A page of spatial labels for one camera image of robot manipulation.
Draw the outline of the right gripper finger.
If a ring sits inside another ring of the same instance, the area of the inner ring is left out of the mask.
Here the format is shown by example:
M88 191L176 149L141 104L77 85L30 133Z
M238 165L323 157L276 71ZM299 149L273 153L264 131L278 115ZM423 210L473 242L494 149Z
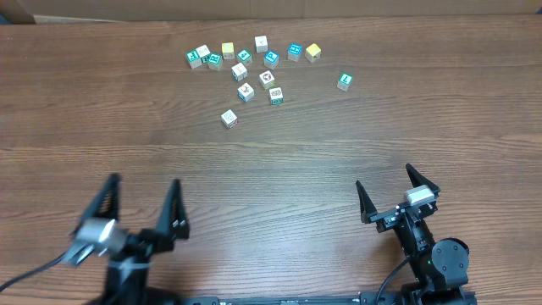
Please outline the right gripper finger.
M420 174L411 164L406 164L406 171L414 188L427 186L435 196L440 192L440 188L431 180Z
M378 211L363 187L361 181L356 181L356 188L360 200L361 221L364 224L370 224L373 222L372 217L376 216Z

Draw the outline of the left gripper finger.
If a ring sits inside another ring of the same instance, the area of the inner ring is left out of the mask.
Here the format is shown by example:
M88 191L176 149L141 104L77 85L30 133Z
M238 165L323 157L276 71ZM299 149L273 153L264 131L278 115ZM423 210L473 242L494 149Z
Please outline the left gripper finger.
M155 230L169 237L189 236L189 221L184 208L179 179L173 179L170 185Z
M90 218L119 219L120 181L121 176L118 173L108 176L101 189L80 216L80 220L73 231L74 234Z

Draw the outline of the red letter wooden block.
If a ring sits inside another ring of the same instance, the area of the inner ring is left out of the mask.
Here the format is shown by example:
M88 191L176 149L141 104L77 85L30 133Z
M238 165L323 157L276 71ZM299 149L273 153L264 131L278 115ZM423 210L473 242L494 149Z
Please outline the red letter wooden block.
M236 114L231 109L221 114L220 118L228 129L231 129L239 123Z

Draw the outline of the green L wooden block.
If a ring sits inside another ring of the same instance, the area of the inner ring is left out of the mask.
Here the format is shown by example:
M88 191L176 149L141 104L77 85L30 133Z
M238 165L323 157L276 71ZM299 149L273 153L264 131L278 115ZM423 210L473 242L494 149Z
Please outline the green L wooden block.
M344 92L347 92L352 82L352 76L347 73L342 73L337 82L337 87Z

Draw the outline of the blue edged squirrel block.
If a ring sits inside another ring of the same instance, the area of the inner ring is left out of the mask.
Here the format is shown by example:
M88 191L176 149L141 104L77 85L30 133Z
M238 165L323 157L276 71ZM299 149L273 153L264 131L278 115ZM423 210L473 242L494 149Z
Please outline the blue edged squirrel block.
M254 97L255 92L248 83L244 83L237 89L237 94L239 98L246 103Z

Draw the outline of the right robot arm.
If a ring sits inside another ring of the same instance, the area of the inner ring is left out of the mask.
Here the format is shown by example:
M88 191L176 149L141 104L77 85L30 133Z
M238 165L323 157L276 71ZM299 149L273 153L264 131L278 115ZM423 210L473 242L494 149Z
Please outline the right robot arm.
M376 304L475 304L473 292L462 287L468 283L469 247L457 238L436 241L425 219L434 214L440 188L420 174L411 164L406 171L412 189L405 191L404 201L380 213L358 180L361 221L376 224L379 233L393 230L405 259L394 268L380 286L373 302ZM393 277L409 265L415 277L404 284L392 299L384 291Z

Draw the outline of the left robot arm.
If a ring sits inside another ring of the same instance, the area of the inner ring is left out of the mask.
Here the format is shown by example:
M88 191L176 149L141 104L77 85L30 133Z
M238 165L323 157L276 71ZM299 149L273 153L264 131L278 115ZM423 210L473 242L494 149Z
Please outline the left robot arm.
M63 262L78 266L92 254L108 258L99 304L178 304L175 294L149 287L147 277L153 255L172 252L176 241L190 237L180 180L172 180L156 226L137 234L119 225L120 181L111 174L91 200Z

